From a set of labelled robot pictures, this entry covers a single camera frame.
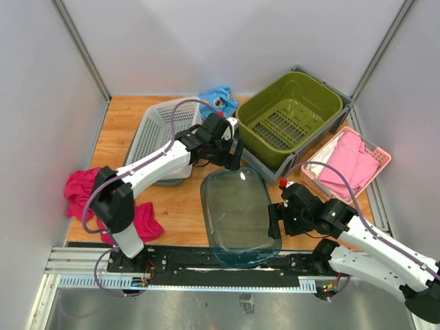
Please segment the grey plastic bin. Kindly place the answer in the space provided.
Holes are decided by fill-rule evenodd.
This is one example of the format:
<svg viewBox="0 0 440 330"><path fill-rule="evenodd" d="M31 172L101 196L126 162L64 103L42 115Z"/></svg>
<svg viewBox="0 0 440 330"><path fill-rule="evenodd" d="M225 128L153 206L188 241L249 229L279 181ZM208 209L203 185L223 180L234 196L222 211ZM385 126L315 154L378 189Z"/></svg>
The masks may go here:
<svg viewBox="0 0 440 330"><path fill-rule="evenodd" d="M342 111L337 115L337 117L335 119L333 119L332 121L330 121L330 123L326 124L323 129L319 130L319 132L315 133L315 135L312 136L312 138L310 138L310 140L306 143L305 146L301 147L299 151L287 156L285 161L276 170L272 170L272 169L266 167L266 165L264 165L264 163L262 163L262 161L260 161L257 157L255 157L253 154L251 154L251 152L249 152L245 148L245 144L244 144L241 159L244 162L246 162L248 165L250 165L252 168L254 168L256 171L258 171L260 176L269 184L274 184L280 176L284 175L289 168L291 168L294 164L298 163L298 161L310 149L315 147L328 134L335 133L340 128L342 123L346 120L351 109L353 108L353 105L355 104L352 97L345 95L341 91L337 90L335 87L331 86L329 83L318 78L317 76L314 76L312 73L310 73L309 71L307 71L306 69L304 69L300 65L295 66L289 72L302 72L302 73L306 73L306 74L310 75L311 77L315 78L316 80L318 80L319 82L321 82L322 84L324 84L325 86L330 88L332 91L336 92L339 95L339 97L341 97L342 102L343 102L343 108L342 108ZM236 137L241 139L241 136L239 134L239 127L237 130Z"/></svg>

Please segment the olive green plastic basin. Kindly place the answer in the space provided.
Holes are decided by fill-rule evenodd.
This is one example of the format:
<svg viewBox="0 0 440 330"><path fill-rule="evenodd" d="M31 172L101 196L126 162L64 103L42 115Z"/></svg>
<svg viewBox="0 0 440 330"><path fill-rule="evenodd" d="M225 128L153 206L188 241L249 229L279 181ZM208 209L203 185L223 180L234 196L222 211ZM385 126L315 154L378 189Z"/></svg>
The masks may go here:
<svg viewBox="0 0 440 330"><path fill-rule="evenodd" d="M339 95L306 73L285 74L236 110L245 148L276 170L342 111Z"/></svg>

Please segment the pink folded cloth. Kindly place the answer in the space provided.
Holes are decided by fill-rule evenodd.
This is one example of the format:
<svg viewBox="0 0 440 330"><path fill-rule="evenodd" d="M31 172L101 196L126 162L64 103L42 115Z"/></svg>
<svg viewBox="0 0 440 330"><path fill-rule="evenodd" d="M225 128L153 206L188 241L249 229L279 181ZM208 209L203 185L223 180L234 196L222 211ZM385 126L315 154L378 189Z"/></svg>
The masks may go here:
<svg viewBox="0 0 440 330"><path fill-rule="evenodd" d="M352 131L336 135L312 160L334 167L345 177L353 191L363 188L380 166L380 163L366 152L362 138ZM343 199L350 197L344 182L329 168L308 164L305 169L332 193Z"/></svg>

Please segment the blue patterned cloth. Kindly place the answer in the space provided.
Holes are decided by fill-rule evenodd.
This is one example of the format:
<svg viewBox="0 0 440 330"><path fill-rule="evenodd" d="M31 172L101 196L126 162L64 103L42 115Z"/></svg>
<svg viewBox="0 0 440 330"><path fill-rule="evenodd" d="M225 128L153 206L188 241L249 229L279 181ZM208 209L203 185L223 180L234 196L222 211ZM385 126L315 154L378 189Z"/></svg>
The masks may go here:
<svg viewBox="0 0 440 330"><path fill-rule="evenodd" d="M229 87L217 87L200 93L198 97L202 102L214 107L223 117L231 117L239 106L239 101L232 95Z"/></svg>

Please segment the white perforated plastic basket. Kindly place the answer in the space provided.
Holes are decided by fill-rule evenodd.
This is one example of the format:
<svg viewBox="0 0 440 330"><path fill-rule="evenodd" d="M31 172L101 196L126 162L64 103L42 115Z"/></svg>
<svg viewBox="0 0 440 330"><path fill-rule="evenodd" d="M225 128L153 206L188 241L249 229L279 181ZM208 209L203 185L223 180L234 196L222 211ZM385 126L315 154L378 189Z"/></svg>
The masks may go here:
<svg viewBox="0 0 440 330"><path fill-rule="evenodd" d="M124 161L125 166L132 163L141 164L157 155L170 144L177 133L201 124L199 110L200 99L196 96L178 98L150 106L142 117L133 136ZM176 161L179 166L173 172L166 172L156 182L156 186L178 186L190 177L192 165L189 164L190 153L185 146L176 141L170 151L153 165L164 165L168 160Z"/></svg>

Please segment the aluminium frame rail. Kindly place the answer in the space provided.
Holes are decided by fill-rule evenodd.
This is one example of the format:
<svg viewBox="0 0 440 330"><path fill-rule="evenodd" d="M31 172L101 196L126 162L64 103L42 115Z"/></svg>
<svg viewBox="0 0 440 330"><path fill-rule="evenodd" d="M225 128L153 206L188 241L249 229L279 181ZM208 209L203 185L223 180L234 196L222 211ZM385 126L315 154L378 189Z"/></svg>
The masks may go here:
<svg viewBox="0 0 440 330"><path fill-rule="evenodd" d="M61 287L130 291L315 293L346 278L308 251L282 251L267 263L226 268L208 248L164 245L148 247L135 261L107 247L55 247L45 273L58 274Z"/></svg>

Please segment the magenta cloth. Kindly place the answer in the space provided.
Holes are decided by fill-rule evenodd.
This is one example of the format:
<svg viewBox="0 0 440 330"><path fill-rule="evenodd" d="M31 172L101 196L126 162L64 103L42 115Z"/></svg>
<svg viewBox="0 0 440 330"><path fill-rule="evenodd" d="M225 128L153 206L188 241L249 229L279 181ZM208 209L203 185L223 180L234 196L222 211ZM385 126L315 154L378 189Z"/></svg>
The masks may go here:
<svg viewBox="0 0 440 330"><path fill-rule="evenodd" d="M89 199L91 190L94 186L95 178L101 167L88 170L77 170L69 176L65 189L64 198L68 201L67 217L75 217L82 220L83 210ZM135 229L145 243L158 239L163 233L164 228L155 218L153 204L151 202L140 205L135 204Z"/></svg>

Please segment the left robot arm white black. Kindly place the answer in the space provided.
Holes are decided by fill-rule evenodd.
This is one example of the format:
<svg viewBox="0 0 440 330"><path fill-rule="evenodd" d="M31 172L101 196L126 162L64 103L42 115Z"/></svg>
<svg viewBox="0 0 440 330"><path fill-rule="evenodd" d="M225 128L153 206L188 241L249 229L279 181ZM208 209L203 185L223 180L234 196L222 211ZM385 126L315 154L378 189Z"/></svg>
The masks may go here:
<svg viewBox="0 0 440 330"><path fill-rule="evenodd" d="M240 167L243 142L231 153L239 120L212 113L201 125L180 131L151 155L128 166L113 170L102 168L90 196L91 210L108 229L124 255L123 263L132 272L146 267L147 255L135 225L135 199L169 173L193 165L199 160L236 171Z"/></svg>

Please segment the translucent blue plastic tub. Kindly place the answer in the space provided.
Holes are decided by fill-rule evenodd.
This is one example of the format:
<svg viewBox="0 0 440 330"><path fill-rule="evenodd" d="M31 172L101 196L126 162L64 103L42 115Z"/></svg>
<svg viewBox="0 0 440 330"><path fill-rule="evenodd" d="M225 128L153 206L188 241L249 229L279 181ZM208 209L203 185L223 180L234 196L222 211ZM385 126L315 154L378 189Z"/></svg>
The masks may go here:
<svg viewBox="0 0 440 330"><path fill-rule="evenodd" d="M210 252L218 264L249 268L278 255L282 241L268 234L271 200L257 171L215 171L202 181L200 196Z"/></svg>

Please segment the pink plastic basket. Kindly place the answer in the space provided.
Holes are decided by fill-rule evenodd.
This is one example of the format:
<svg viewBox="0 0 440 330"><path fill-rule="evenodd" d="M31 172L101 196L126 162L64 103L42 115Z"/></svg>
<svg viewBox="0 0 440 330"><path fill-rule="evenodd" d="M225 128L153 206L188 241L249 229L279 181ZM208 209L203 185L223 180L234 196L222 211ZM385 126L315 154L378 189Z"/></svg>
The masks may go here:
<svg viewBox="0 0 440 330"><path fill-rule="evenodd" d="M342 129L340 129L324 146L322 146L310 159L309 159L309 164L318 164L322 166L322 162L315 162L312 159L317 156L317 154L319 152L321 152L323 150L324 147L326 147L327 145L329 145L329 142L332 141L336 135L338 135L341 132L344 131L352 131L355 134L359 135L362 138L362 141L365 143L365 148L366 148L366 152L370 155L372 155L378 162L379 162L379 168L377 169L376 173L373 175L373 177L366 183L366 185L357 190L357 191L353 191L354 195L356 197L358 197L365 189L366 187L379 175L379 173L384 169L384 167L391 161L391 156L382 148L368 142L364 137L362 137L360 135L360 133L358 133L357 131L354 131L353 129L351 129L348 126L343 127ZM305 167L306 165L301 166L300 168L300 178L307 184L309 185L311 188L313 188L320 196L322 196L323 198L325 198L326 200L328 199L339 199L343 202L345 202L346 204L351 204L352 203L352 198L351 196L348 199L343 199L341 197L339 197L337 194L332 193L329 189L327 189L326 187L324 187L317 179L314 179L311 175L311 173L309 173Z"/></svg>

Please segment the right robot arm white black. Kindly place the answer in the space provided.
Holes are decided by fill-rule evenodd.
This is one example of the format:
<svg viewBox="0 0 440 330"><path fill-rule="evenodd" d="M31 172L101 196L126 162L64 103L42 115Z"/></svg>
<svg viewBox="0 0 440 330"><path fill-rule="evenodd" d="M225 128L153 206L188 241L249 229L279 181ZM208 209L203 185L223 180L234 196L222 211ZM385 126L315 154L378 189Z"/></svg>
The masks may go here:
<svg viewBox="0 0 440 330"><path fill-rule="evenodd" d="M268 207L273 239L316 231L323 238L311 258L313 270L326 275L331 270L361 278L395 295L412 313L439 323L439 262L424 256L374 225L339 199L321 201L294 181L280 183L282 202Z"/></svg>

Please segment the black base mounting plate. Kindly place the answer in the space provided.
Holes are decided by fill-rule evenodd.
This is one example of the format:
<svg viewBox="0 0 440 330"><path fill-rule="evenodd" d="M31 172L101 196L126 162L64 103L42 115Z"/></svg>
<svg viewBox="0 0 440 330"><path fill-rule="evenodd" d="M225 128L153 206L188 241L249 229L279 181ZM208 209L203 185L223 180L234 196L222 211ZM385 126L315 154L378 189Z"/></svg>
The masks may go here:
<svg viewBox="0 0 440 330"><path fill-rule="evenodd" d="M151 275L153 285L195 289L293 289L306 277L335 278L337 272L313 261L310 253L282 252L268 263L249 268L226 268L206 247L147 246L135 258L111 252L110 273Z"/></svg>

